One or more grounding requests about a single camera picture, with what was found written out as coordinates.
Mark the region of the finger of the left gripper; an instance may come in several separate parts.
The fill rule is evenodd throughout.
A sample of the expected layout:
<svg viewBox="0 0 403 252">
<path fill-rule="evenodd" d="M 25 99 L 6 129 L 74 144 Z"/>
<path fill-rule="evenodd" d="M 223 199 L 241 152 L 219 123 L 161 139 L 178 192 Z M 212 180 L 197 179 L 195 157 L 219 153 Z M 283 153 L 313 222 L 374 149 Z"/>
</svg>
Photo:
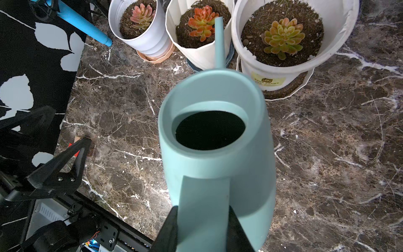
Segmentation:
<svg viewBox="0 0 403 252">
<path fill-rule="evenodd" d="M 19 114 L 17 116 L 1 120 L 1 133 L 21 133 L 21 134 L 42 134 L 46 133 L 56 110 L 50 106 L 44 106 L 31 112 Z M 25 132 L 16 132 L 13 129 L 17 126 L 25 127 Z"/>
<path fill-rule="evenodd" d="M 84 137 L 27 176 L 40 199 L 74 193 L 80 186 L 92 140 Z"/>
</svg>

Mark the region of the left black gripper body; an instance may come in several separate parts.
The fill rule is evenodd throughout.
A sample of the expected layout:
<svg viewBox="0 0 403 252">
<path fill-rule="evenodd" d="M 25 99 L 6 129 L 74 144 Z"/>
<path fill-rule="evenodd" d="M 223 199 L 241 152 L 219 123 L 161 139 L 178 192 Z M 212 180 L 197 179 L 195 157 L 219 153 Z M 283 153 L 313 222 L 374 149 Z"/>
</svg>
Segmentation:
<svg viewBox="0 0 403 252">
<path fill-rule="evenodd" d="M 27 180 L 36 170 L 31 160 L 38 147 L 34 133 L 1 132 L 1 207 L 41 198 Z"/>
</svg>

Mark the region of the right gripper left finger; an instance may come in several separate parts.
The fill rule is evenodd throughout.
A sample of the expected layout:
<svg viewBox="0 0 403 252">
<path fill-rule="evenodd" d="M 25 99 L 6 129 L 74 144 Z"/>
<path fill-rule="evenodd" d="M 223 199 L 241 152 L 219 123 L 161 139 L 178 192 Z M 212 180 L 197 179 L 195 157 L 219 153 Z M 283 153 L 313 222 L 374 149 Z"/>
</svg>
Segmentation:
<svg viewBox="0 0 403 252">
<path fill-rule="evenodd" d="M 178 241 L 178 206 L 170 210 L 149 252 L 176 252 Z"/>
</svg>

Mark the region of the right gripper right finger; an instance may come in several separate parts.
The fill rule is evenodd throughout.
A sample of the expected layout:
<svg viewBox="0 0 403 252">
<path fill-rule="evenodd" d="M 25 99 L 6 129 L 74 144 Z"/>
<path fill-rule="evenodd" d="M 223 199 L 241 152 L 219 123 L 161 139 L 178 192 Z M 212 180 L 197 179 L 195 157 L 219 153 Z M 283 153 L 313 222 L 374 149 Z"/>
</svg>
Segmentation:
<svg viewBox="0 0 403 252">
<path fill-rule="evenodd" d="M 227 227 L 227 252 L 254 252 L 242 225 L 240 224 L 233 208 L 229 207 L 228 227 Z"/>
</svg>

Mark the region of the mint green watering can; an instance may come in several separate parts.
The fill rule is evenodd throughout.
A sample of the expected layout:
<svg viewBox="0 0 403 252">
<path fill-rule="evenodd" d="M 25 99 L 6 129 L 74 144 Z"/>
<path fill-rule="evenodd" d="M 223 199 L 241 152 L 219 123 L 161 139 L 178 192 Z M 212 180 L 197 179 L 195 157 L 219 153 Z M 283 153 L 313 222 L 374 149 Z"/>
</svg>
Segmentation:
<svg viewBox="0 0 403 252">
<path fill-rule="evenodd" d="M 226 252 L 230 206 L 256 252 L 276 202 L 270 120 L 254 81 L 226 67 L 220 17 L 215 51 L 215 68 L 177 84 L 158 115 L 165 180 L 178 206 L 176 252 Z"/>
</svg>

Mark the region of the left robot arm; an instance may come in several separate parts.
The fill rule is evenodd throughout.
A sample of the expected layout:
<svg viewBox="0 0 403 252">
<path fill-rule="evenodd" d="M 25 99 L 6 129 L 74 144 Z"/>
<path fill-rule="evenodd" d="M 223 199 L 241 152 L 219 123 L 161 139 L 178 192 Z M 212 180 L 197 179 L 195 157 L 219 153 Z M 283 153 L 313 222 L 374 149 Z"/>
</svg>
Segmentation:
<svg viewBox="0 0 403 252">
<path fill-rule="evenodd" d="M 34 152 L 48 136 L 50 106 L 1 121 L 1 208 L 74 193 L 82 182 L 91 139 L 84 137 L 46 163 L 33 165 Z M 67 225 L 57 220 L 20 243 L 21 252 L 74 252 L 99 229 L 94 216 Z"/>
</svg>

